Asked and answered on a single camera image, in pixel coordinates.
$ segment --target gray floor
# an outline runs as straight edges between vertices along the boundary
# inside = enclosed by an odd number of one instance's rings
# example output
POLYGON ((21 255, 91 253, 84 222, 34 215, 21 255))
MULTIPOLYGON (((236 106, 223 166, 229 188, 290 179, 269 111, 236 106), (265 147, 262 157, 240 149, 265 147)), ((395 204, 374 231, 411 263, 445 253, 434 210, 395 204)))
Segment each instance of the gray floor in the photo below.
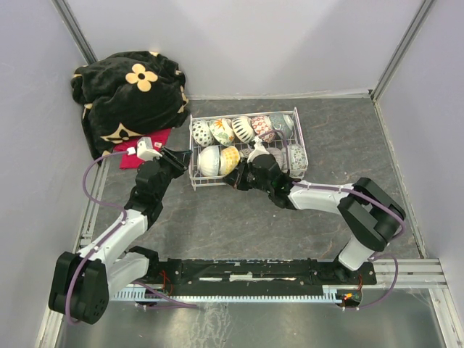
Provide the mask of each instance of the gray floor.
MULTIPOLYGON (((382 291, 366 291, 371 302, 382 291)), ((62 326, 57 348, 445 348, 427 289, 398 290, 360 312, 334 304, 203 303, 137 310, 110 302, 93 326, 62 326)))
MULTIPOLYGON (((192 101, 194 117, 298 108, 310 168, 305 179, 314 183, 351 183, 361 176, 375 180, 402 202, 389 151, 370 99, 268 99, 192 101)), ((189 125, 173 130, 167 146, 189 147, 189 125)), ((125 204, 135 170, 119 170, 112 159, 103 200, 125 204)), ((163 200, 164 210, 136 243, 160 257, 182 258, 318 258, 335 257, 351 233, 335 215, 317 211, 280 210, 260 191, 240 192, 228 186, 194 191, 188 173, 173 181, 163 200)), ((95 236, 117 217, 100 208, 95 236)), ((418 258, 407 233, 389 247, 399 258, 418 258)))

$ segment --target floral blanket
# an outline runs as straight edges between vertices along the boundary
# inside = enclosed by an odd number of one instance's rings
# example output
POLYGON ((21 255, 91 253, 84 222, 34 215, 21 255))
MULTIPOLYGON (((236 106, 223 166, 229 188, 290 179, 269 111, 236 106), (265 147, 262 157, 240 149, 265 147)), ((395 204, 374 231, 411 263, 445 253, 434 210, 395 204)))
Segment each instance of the floral blanket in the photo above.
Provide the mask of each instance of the floral blanket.
POLYGON ((92 157, 130 138, 180 127, 189 115, 185 84, 176 62, 149 51, 117 53, 76 69, 72 97, 84 106, 92 157))

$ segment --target white wall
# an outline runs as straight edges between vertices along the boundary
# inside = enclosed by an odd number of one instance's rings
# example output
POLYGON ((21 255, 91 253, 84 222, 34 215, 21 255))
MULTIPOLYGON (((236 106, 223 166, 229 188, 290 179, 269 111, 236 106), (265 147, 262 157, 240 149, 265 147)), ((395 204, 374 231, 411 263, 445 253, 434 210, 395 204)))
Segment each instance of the white wall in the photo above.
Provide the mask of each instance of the white wall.
POLYGON ((464 320, 464 1, 437 1, 380 106, 432 257, 464 320))
POLYGON ((188 93, 262 96, 373 88, 421 0, 68 0, 103 59, 160 51, 188 93))
POLYGON ((51 1, 4 1, 0 44, 0 346, 29 348, 83 212, 90 155, 70 78, 84 61, 51 1))

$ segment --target yellow bowl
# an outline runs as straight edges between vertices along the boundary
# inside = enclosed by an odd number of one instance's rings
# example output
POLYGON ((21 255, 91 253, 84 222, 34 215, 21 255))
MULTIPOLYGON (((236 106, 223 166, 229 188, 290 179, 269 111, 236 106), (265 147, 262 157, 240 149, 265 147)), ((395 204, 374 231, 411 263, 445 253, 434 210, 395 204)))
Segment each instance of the yellow bowl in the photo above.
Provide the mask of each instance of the yellow bowl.
POLYGON ((230 146, 220 152, 219 175, 229 174, 239 163, 240 154, 236 147, 230 146))

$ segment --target red cloth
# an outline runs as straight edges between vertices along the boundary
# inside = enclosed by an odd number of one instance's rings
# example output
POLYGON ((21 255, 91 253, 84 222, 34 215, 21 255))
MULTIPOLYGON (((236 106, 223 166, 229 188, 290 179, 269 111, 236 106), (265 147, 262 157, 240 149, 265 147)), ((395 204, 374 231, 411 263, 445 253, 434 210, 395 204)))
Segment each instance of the red cloth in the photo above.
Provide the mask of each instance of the red cloth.
MULTIPOLYGON (((146 136, 149 136, 152 139, 153 147, 156 150, 159 150, 161 146, 166 144, 167 138, 169 137, 170 133, 171 133, 171 128, 168 128, 168 129, 163 129, 163 130, 157 130, 156 132, 147 134, 146 136)), ((123 143, 116 145, 114 151, 125 151, 129 147, 135 147, 137 149, 137 141, 139 139, 140 138, 134 138, 128 141, 124 141, 123 143)), ((129 156, 128 154, 125 154, 123 155, 123 158, 121 159, 121 164, 119 168, 136 169, 143 162, 144 161, 139 159, 136 154, 133 154, 131 156, 129 156)))

